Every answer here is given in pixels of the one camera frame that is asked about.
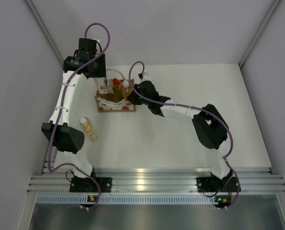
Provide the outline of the clear bottle grey cap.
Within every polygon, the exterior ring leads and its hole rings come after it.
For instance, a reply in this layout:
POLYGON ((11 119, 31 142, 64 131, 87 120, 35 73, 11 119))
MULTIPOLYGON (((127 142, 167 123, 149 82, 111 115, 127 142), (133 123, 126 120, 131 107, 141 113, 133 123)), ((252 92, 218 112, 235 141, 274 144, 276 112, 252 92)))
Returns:
POLYGON ((108 87, 107 87, 107 78, 101 77, 101 78, 94 78, 94 82, 97 86, 97 92, 99 94, 107 94, 108 93, 108 87))

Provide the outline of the red dotted canvas bag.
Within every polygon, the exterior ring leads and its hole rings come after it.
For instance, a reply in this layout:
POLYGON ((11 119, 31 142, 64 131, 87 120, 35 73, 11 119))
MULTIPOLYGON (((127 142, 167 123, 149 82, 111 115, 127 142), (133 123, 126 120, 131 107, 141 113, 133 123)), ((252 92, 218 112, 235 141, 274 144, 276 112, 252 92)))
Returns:
MULTIPOLYGON (((106 72, 113 71, 118 73, 121 76, 121 79, 118 79, 119 82, 123 83, 124 80, 127 80, 124 74, 116 69, 107 69, 106 72)), ((99 94, 96 92, 95 101, 97 104, 97 109, 99 113, 104 112, 135 112, 136 106, 131 104, 127 99, 122 99, 117 102, 115 99, 115 95, 113 92, 113 79, 107 80, 108 93, 107 94, 99 94)))

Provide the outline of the amber bottle clear cap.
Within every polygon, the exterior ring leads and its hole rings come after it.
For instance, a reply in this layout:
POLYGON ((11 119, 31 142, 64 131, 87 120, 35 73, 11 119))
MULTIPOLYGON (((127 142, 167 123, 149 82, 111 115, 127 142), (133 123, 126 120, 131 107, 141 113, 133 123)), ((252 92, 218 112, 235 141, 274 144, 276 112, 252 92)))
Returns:
POLYGON ((98 135, 95 129, 92 127, 91 121, 87 117, 80 118, 80 127, 85 135, 92 141, 98 141, 98 135))

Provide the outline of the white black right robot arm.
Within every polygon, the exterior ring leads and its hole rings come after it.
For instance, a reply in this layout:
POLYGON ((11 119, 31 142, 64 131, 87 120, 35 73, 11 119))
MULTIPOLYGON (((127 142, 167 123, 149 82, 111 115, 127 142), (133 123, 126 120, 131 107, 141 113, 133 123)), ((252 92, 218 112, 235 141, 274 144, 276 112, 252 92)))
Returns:
POLYGON ((211 176, 208 178, 210 189, 205 185, 199 186, 201 192, 222 192, 226 190, 232 179, 233 171, 226 162, 226 143, 228 126, 221 114, 212 104, 203 108, 182 106, 171 100, 170 97, 160 96, 155 86, 149 80, 139 84, 129 84, 133 92, 127 96, 134 105, 146 105, 155 115, 175 118, 192 125, 200 143, 207 149, 213 150, 208 160, 211 164, 211 176))

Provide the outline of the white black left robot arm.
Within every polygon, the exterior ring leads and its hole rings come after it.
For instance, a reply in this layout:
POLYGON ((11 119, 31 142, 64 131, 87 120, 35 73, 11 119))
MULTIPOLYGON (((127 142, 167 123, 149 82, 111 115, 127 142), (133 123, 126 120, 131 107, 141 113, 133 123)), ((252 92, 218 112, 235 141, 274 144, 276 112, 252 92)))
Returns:
POLYGON ((74 55, 68 56, 63 63, 62 85, 57 104, 48 122, 41 126, 41 131, 49 141, 47 159, 49 171, 55 172, 64 164, 51 164, 52 150, 56 148, 68 158, 66 163, 73 169, 74 186, 81 185, 90 192, 97 187, 94 167, 86 155, 81 153, 85 142, 85 134, 77 129, 77 109, 88 79, 106 80, 105 49, 101 49, 96 39, 80 38, 78 49, 74 55))

